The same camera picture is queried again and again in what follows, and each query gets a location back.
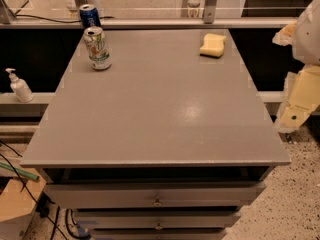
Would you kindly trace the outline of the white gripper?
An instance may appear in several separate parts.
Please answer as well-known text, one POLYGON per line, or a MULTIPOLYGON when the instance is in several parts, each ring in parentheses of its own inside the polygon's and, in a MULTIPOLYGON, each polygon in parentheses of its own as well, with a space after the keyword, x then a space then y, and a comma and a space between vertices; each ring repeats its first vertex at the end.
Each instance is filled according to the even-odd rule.
MULTIPOLYGON (((293 44, 296 22, 277 32, 272 42, 280 46, 293 44)), ((274 128, 279 133, 298 130, 320 105, 320 66, 304 66, 298 73, 289 72, 285 80, 286 105, 281 104, 274 128)))

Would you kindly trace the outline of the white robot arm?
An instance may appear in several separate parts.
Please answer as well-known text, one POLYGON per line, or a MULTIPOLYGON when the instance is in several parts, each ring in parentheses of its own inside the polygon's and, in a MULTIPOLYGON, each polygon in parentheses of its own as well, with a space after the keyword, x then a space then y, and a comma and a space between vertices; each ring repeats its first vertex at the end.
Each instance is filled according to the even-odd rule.
POLYGON ((298 73, 287 74, 274 123, 280 133, 292 133, 320 105, 320 0, 313 0, 296 21, 275 34, 272 42, 291 45, 293 58, 304 64, 298 73))

